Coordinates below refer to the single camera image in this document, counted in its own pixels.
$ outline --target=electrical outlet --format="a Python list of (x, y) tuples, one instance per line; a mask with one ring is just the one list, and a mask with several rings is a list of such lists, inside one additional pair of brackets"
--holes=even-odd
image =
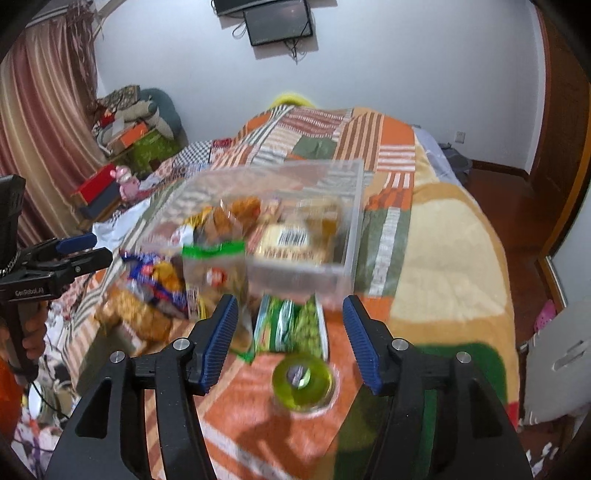
[(466, 141), (466, 132), (456, 132), (456, 143), (464, 143)]

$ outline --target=clear plastic box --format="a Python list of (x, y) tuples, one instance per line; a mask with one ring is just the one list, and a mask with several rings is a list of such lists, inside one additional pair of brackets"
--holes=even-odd
[(322, 305), (340, 310), (353, 293), (362, 224), (362, 160), (290, 161), (268, 166), (235, 167), (202, 171), (187, 180), (154, 216), (137, 243), (142, 251), (172, 257), (181, 250), (172, 233), (203, 206), (220, 199), (256, 195), (260, 198), (308, 199), (336, 196), (343, 218), (337, 232), (335, 260), (314, 265), (248, 257), (250, 292), (303, 301), (315, 294)]

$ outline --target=wooden floor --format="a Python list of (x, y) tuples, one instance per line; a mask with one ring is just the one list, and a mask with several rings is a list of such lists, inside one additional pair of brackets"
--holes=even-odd
[[(533, 335), (535, 318), (547, 300), (535, 261), (560, 212), (536, 195), (526, 180), (517, 176), (473, 170), (466, 188), (480, 204), (505, 247), (515, 309), (515, 336), (519, 345)], [(524, 359), (521, 363), (523, 379)], [(519, 438), (536, 461), (544, 445), (552, 442), (558, 446), (564, 434), (565, 421), (559, 420), (526, 427)], [(550, 464), (549, 460), (544, 462), (544, 471)]]

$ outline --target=wall-mounted monitor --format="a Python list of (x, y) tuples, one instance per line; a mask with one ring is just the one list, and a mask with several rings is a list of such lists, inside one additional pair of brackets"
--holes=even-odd
[(306, 0), (280, 0), (248, 8), (244, 20), (253, 47), (313, 34)]

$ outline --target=human hand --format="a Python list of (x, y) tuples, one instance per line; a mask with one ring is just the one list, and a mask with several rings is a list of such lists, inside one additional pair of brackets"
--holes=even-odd
[[(22, 341), (23, 348), (27, 351), (27, 358), (36, 360), (45, 351), (45, 334), (47, 327), (45, 322), (47, 320), (47, 304), (42, 302), (39, 311), (25, 323), (24, 335)], [(7, 352), (4, 347), (4, 342), (10, 339), (10, 334), (6, 327), (0, 327), (0, 356), (7, 361)]]

